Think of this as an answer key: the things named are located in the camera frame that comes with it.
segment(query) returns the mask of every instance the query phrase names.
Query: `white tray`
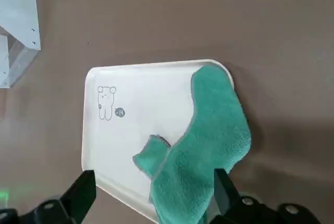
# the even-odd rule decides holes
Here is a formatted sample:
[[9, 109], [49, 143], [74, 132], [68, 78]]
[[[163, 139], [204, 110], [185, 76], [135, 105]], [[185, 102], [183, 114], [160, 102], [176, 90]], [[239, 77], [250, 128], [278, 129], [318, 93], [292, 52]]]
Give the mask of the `white tray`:
[[94, 169], [99, 188], [154, 222], [151, 181], [132, 157], [151, 134], [171, 145], [182, 137], [194, 111], [190, 79], [207, 64], [225, 69], [233, 85], [228, 70], [214, 60], [95, 67], [87, 74], [82, 169]]

